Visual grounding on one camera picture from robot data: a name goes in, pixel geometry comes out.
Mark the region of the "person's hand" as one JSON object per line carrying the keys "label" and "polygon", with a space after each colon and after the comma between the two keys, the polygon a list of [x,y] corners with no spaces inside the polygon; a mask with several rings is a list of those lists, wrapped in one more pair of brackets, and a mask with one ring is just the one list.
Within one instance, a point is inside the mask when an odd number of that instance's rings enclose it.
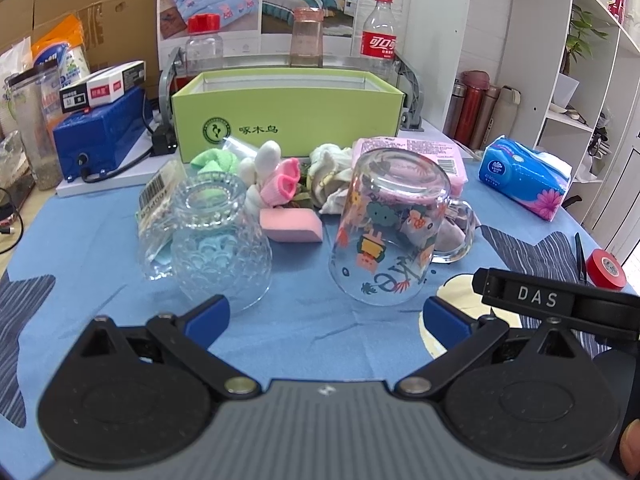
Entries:
{"label": "person's hand", "polygon": [[640,472],[640,420],[631,422],[620,437],[620,461],[631,477]]}

